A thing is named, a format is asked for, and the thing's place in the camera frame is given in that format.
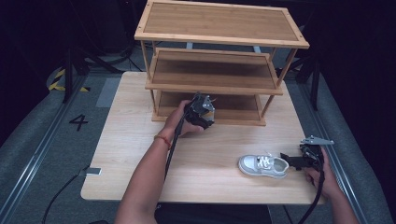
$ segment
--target shelf frame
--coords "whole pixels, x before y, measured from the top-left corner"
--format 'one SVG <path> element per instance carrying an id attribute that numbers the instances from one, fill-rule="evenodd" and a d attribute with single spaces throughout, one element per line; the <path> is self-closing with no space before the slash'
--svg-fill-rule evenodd
<path id="1" fill-rule="evenodd" d="M 236 24 L 238 29 L 229 29 L 228 24 Z M 185 1 L 148 1 L 138 24 L 134 38 L 140 40 L 144 62 L 147 70 L 146 89 L 150 91 L 153 103 L 153 120 L 164 120 L 161 99 L 163 92 L 205 92 L 223 95 L 250 95 L 256 99 L 260 122 L 247 122 L 248 125 L 265 125 L 264 115 L 276 95 L 282 95 L 281 84 L 298 49 L 308 49 L 299 28 L 295 24 L 286 8 L 282 7 L 254 7 L 231 4 L 199 3 Z M 152 41 L 153 57 L 149 60 L 145 41 Z M 193 42 L 227 45 L 248 45 L 258 47 L 272 47 L 269 54 L 234 52 L 198 49 L 161 49 L 156 48 L 156 41 Z M 272 64 L 278 48 L 290 48 L 290 53 L 279 77 L 276 76 Z M 267 64 L 273 87 L 268 88 L 238 88 L 235 86 L 191 85 L 186 83 L 172 84 L 170 82 L 156 83 L 156 73 L 163 68 L 161 54 L 173 51 L 177 54 L 194 52 L 207 55 L 223 53 L 227 55 L 263 57 L 263 64 Z M 264 107 L 260 103 L 260 95 L 269 95 Z M 220 122 L 239 124 L 236 119 L 221 119 Z"/>
<path id="2" fill-rule="evenodd" d="M 146 89 L 282 95 L 269 57 L 267 53 L 157 48 Z"/>

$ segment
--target printed number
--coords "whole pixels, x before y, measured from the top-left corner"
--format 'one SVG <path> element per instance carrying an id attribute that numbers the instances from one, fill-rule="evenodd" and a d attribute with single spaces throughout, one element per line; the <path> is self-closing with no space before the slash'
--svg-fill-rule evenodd
<path id="1" fill-rule="evenodd" d="M 79 132 L 79 130 L 81 129 L 82 124 L 88 123 L 88 121 L 85 121 L 84 119 L 85 119 L 85 115 L 81 114 L 78 117 L 76 117 L 75 119 L 70 120 L 69 123 L 78 124 L 77 131 Z"/>

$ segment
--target forearm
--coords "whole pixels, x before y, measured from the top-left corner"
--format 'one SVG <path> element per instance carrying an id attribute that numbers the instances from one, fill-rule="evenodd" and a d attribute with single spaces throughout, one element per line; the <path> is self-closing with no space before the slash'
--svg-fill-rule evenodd
<path id="1" fill-rule="evenodd" d="M 137 217 L 149 217 L 155 221 L 154 212 L 163 189 L 167 153 L 168 145 L 161 138 L 155 139 L 134 170 L 122 197 L 116 223 L 136 220 Z"/>
<path id="2" fill-rule="evenodd" d="M 329 198 L 332 203 L 332 217 L 334 224 L 359 223 L 345 194 L 340 190 Z"/>

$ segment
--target wooden shelf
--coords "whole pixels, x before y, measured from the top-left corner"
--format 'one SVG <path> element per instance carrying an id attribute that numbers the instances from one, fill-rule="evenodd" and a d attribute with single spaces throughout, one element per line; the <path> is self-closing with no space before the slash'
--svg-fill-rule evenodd
<path id="1" fill-rule="evenodd" d="M 283 7 L 151 0 L 134 39 L 308 49 Z"/>
<path id="2" fill-rule="evenodd" d="M 158 111 L 153 113 L 152 120 L 165 121 L 180 104 L 180 101 L 192 99 L 194 93 L 157 91 L 156 104 Z M 259 95 L 228 95 L 210 94 L 215 111 L 217 124 L 265 125 L 264 117 L 260 116 L 262 103 Z"/>
<path id="3" fill-rule="evenodd" d="M 251 52 L 157 48 L 146 89 L 282 95 L 268 57 Z"/>
<path id="4" fill-rule="evenodd" d="M 180 100 L 192 99 L 199 91 L 218 98 L 216 123 L 240 125 L 265 125 L 269 105 L 276 95 L 283 95 L 281 83 L 297 49 L 309 48 L 286 8 L 169 0 L 146 3 L 134 39 L 142 46 L 153 120 L 165 120 Z M 153 41 L 151 60 L 145 41 Z M 272 51 L 163 49 L 156 48 L 155 41 L 261 46 Z M 290 49 L 279 76 L 272 64 L 277 48 Z M 268 98 L 262 106 L 263 95 Z"/>

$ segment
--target black cable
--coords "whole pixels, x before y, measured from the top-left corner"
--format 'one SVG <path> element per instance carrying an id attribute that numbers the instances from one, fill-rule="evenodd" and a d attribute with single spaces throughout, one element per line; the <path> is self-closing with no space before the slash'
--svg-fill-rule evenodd
<path id="1" fill-rule="evenodd" d="M 129 59 L 129 57 L 131 57 L 131 55 L 132 55 L 132 53 L 129 54 L 129 55 L 126 55 L 126 56 L 121 56 L 120 58 L 115 59 L 115 60 L 113 60 L 113 61 L 106 61 L 106 63 L 111 64 L 111 65 L 118 64 L 118 63 L 122 63 L 122 62 L 124 62 L 125 60 Z M 101 67 L 100 64 L 95 63 L 95 62 L 87 62 L 87 61 L 85 61 L 85 62 L 87 63 L 87 65 L 89 65 L 89 66 L 91 66 L 91 67 Z"/>
<path id="2" fill-rule="evenodd" d="M 293 220 L 291 219 L 291 216 L 290 216 L 290 214 L 289 214 L 288 209 L 286 208 L 286 205 L 283 205 L 283 210 L 285 210 L 286 216 L 288 216 L 289 222 L 290 222 L 291 224 L 293 224 Z"/>
<path id="3" fill-rule="evenodd" d="M 317 191 L 317 195 L 315 196 L 314 201 L 311 203 L 311 206 L 309 206 L 308 210 L 306 211 L 306 213 L 304 214 L 304 216 L 301 218 L 301 220 L 298 222 L 299 224 L 303 224 L 306 219 L 309 217 L 309 215 L 311 215 L 312 211 L 314 210 L 314 208 L 317 206 L 318 201 L 320 199 L 320 195 L 323 189 L 323 182 L 325 179 L 324 176 L 324 172 L 323 172 L 323 164 L 321 163 L 320 159 L 315 155 L 315 153 L 313 153 L 309 147 L 306 149 L 307 151 L 309 151 L 309 153 L 315 157 L 316 161 L 318 162 L 318 168 L 319 168 L 319 183 L 318 183 L 318 191 Z"/>
<path id="4" fill-rule="evenodd" d="M 184 114 L 183 114 L 183 117 L 178 122 L 177 127 L 175 128 L 175 136 L 174 136 L 174 139 L 172 141 L 172 146 L 169 149 L 168 159 L 166 160 L 165 178 L 164 179 L 166 179 L 166 176 L 168 175 L 169 165 L 171 164 L 172 156 L 173 156 L 173 153 L 175 151 L 176 142 L 177 142 L 178 136 L 181 134 L 181 130 L 182 130 L 183 124 L 184 124 L 184 118 L 186 118 L 187 113 L 188 113 L 188 111 L 186 110 L 186 112 L 184 112 Z"/>
<path id="5" fill-rule="evenodd" d="M 128 58 L 130 65 L 133 64 L 140 72 L 144 72 L 139 66 L 137 66 L 130 58 Z"/>
<path id="6" fill-rule="evenodd" d="M 162 41 L 159 41 L 158 43 L 155 44 L 155 46 L 158 47 L 158 45 L 160 45 L 161 43 L 162 43 Z M 136 45 L 134 47 L 137 48 L 137 49 L 142 49 L 142 47 L 140 47 L 139 45 Z M 153 50 L 154 49 L 154 47 L 152 47 L 151 43 L 146 43 L 145 42 L 145 47 L 146 47 L 147 50 Z"/>
<path id="7" fill-rule="evenodd" d="M 90 167 L 90 165 L 84 167 L 84 169 L 82 169 L 82 171 L 85 171 L 88 169 L 88 167 Z M 53 196 L 52 200 L 49 202 L 49 205 L 47 206 L 46 212 L 44 213 L 43 219 L 41 220 L 42 224 L 46 223 L 46 219 L 47 219 L 47 215 L 50 211 L 50 208 L 52 207 L 52 204 L 55 202 L 55 199 L 61 194 L 61 192 L 73 181 L 75 180 L 78 175 L 80 174 L 81 170 L 78 171 L 78 173 L 76 175 L 73 175 L 72 178 L 69 179 L 69 181 L 67 181 L 66 184 L 64 184 L 64 186 L 55 194 L 55 196 Z"/>

